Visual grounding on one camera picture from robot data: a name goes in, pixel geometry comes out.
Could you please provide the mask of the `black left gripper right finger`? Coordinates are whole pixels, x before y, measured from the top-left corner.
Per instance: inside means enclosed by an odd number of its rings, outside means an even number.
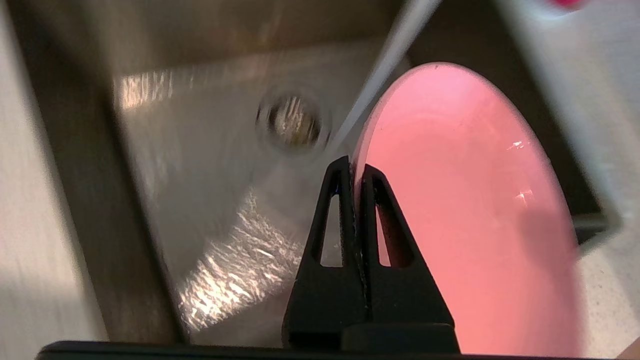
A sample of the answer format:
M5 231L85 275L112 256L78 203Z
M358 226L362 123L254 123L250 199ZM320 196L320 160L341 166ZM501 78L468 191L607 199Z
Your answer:
M387 177L366 165L359 187L358 242L365 319L342 331L358 353L459 353L455 321Z

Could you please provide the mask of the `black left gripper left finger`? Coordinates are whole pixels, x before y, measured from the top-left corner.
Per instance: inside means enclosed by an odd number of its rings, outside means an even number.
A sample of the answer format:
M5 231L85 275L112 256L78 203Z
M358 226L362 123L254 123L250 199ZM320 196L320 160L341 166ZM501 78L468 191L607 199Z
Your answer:
M327 166L306 245L282 322L282 344L289 349L340 350L343 331L366 319L361 246L355 223L350 159ZM342 265L322 265L330 203L338 198Z

